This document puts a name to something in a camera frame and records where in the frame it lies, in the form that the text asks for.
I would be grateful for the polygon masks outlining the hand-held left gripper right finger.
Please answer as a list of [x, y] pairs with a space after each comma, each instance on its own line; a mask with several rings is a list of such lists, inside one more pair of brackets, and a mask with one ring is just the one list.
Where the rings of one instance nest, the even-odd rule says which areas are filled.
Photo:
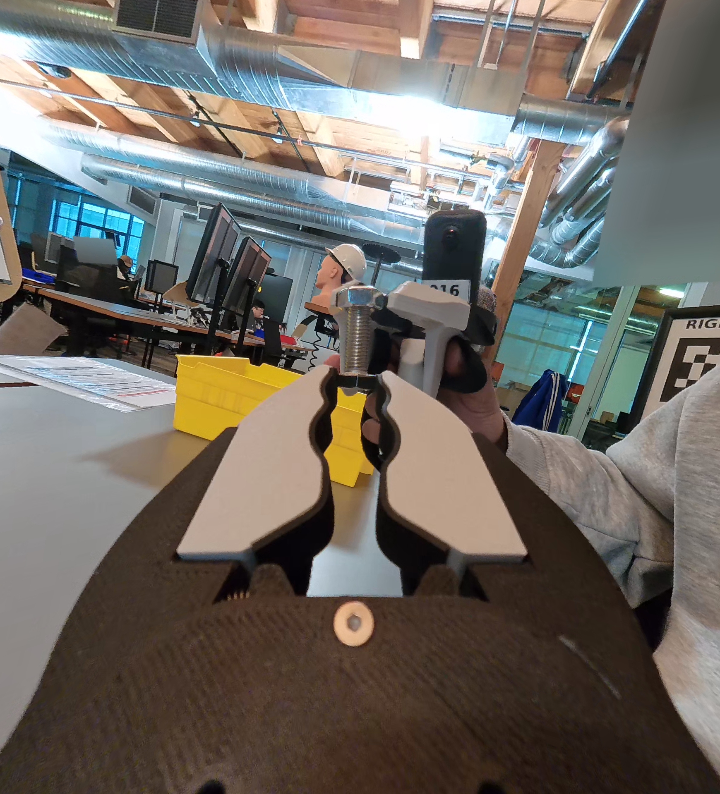
[[447, 552], [449, 563], [523, 561], [524, 542], [468, 427], [393, 372], [379, 383], [381, 421], [393, 434], [380, 515]]

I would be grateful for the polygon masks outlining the steel hex nut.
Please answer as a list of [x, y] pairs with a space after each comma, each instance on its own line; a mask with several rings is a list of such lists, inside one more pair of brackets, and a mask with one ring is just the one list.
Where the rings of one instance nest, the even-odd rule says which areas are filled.
[[344, 285], [343, 287], [353, 287], [353, 307], [378, 311], [385, 307], [386, 294], [377, 290], [373, 286], [365, 284]]

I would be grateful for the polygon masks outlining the steel bolt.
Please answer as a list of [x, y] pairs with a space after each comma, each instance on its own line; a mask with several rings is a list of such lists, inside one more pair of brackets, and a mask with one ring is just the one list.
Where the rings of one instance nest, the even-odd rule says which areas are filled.
[[350, 305], [336, 311], [339, 329], [338, 385], [347, 395], [368, 392], [374, 387], [369, 373], [374, 348], [373, 309]]

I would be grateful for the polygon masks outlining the yellow plastic bin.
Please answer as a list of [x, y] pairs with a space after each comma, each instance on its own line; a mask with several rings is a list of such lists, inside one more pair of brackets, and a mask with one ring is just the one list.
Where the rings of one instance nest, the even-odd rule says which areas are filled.
[[[176, 430], [207, 441], [237, 426], [270, 395], [300, 377], [300, 373], [269, 364], [253, 365], [246, 358], [178, 355]], [[372, 465], [362, 449], [361, 421], [365, 395], [338, 390], [332, 413], [333, 440], [325, 453], [331, 480], [354, 487]]]

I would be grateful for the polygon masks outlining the standing desk with orange top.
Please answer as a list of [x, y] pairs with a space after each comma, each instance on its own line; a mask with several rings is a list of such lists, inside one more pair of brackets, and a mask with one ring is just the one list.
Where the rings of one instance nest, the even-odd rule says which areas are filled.
[[318, 303], [305, 303], [305, 309], [309, 312], [305, 319], [305, 325], [307, 328], [312, 326], [317, 345], [337, 351], [338, 324], [331, 314], [330, 308]]

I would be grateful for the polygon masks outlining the grey desk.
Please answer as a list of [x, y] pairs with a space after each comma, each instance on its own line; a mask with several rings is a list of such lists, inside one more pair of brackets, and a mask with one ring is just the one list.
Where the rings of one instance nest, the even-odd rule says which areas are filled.
[[0, 749], [99, 561], [206, 441], [0, 374]]

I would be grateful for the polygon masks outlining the long office desk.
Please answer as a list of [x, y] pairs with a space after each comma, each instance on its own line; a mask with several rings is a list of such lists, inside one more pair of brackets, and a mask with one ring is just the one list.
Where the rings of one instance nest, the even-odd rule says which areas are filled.
[[66, 356], [84, 356], [96, 350], [112, 336], [124, 335], [146, 341], [142, 367], [150, 368], [154, 346], [159, 342], [178, 342], [183, 350], [196, 355], [211, 355], [221, 348], [230, 349], [236, 356], [249, 356], [260, 362], [264, 356], [282, 359], [291, 369], [295, 361], [306, 360], [314, 349], [300, 344], [281, 343], [281, 352], [273, 352], [271, 342], [246, 333], [217, 331], [213, 338], [205, 328], [189, 325], [170, 315], [137, 309], [117, 303], [89, 299], [75, 294], [57, 292], [30, 280], [22, 284], [25, 292], [49, 302], [54, 313], [60, 314], [67, 328]]

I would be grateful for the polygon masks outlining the person's right hand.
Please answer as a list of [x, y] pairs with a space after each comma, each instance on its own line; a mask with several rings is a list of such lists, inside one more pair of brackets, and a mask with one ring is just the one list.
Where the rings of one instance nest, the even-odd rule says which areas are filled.
[[[461, 337], [454, 337], [446, 347], [444, 358], [444, 377], [462, 377], [465, 374], [467, 359], [463, 352]], [[507, 430], [497, 394], [489, 377], [482, 389], [474, 393], [460, 393], [442, 387], [437, 400], [459, 417], [473, 433], [479, 433], [498, 446], [503, 452], [507, 449]], [[368, 418], [362, 423], [363, 437], [373, 445], [378, 445], [381, 423], [377, 410], [376, 396], [372, 394], [365, 401]]]

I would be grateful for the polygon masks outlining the mannequin head with hard hat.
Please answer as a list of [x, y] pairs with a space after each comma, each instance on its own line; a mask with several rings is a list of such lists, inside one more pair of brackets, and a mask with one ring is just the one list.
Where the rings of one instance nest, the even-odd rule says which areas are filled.
[[356, 244], [339, 244], [332, 249], [326, 248], [325, 258], [316, 274], [312, 303], [328, 308], [332, 293], [346, 285], [363, 283], [366, 261], [364, 252]]

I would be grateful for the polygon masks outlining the monitor on pole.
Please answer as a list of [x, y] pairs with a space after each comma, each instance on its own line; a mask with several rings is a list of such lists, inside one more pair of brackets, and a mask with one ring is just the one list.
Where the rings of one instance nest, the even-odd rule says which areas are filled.
[[232, 254], [239, 228], [226, 207], [217, 203], [211, 210], [187, 279], [187, 297], [211, 308], [204, 350], [214, 352], [216, 332], [222, 322], [225, 300], [231, 285]]
[[230, 266], [227, 287], [220, 306], [218, 329], [229, 331], [235, 315], [240, 315], [240, 342], [243, 342], [244, 335], [248, 332], [257, 288], [270, 261], [271, 256], [265, 249], [247, 236], [242, 239]]

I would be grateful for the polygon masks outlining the small black monitor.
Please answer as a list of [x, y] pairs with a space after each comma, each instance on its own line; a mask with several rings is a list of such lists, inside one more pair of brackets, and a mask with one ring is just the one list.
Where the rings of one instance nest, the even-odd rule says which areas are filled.
[[145, 292], [154, 296], [154, 305], [159, 306], [163, 295], [177, 283], [179, 268], [174, 263], [150, 260], [147, 264]]

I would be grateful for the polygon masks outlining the laminated paper sheet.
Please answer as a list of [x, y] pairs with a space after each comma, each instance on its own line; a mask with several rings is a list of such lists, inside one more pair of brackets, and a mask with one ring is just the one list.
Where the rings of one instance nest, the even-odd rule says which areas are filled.
[[0, 373], [120, 412], [173, 405], [176, 386], [87, 357], [0, 356]]

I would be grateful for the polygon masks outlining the framed black white marker poster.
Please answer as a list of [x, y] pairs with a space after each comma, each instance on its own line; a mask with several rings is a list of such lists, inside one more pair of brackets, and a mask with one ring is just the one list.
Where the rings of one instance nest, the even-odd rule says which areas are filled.
[[631, 411], [632, 426], [720, 364], [720, 306], [666, 310]]

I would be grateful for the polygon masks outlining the grey board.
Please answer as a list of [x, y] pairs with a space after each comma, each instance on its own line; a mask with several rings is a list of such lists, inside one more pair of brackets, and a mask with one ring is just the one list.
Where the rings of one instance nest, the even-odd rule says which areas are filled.
[[24, 303], [0, 326], [0, 355], [39, 356], [66, 334], [46, 312]]

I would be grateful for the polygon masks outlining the ceiling air vent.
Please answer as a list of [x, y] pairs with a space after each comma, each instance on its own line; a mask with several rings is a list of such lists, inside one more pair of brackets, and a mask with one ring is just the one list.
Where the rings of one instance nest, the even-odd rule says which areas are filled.
[[119, 33], [193, 45], [205, 5], [206, 1], [116, 1], [110, 26]]

